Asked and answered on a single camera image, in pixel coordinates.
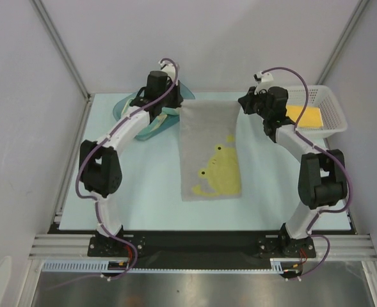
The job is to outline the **grey towel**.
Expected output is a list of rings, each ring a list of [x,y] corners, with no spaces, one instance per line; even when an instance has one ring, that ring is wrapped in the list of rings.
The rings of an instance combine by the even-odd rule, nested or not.
[[[180,174],[184,201],[239,198],[236,127],[239,103],[186,100],[180,110]]]

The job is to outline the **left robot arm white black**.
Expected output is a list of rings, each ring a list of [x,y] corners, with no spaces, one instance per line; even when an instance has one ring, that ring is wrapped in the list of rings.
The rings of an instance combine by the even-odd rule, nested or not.
[[[164,107],[179,107],[178,71],[151,71],[146,86],[138,92],[127,111],[105,135],[96,141],[85,140],[79,151],[79,169],[76,194],[83,200],[92,200],[97,218],[96,230],[104,237],[102,249],[111,256],[131,243],[117,236],[122,229],[117,206],[111,200],[122,183],[120,156],[126,146],[146,129]]]

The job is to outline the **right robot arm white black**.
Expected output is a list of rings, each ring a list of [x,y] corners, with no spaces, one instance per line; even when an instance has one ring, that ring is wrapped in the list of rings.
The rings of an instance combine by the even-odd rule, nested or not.
[[[265,135],[300,163],[300,203],[282,225],[277,239],[279,252],[292,257],[309,244],[312,228],[320,215],[328,213],[347,196],[348,183],[343,172],[343,153],[340,150],[324,151],[298,132],[296,123],[287,116],[288,98],[285,88],[272,86],[257,90],[252,86],[238,102],[245,114],[259,115]]]

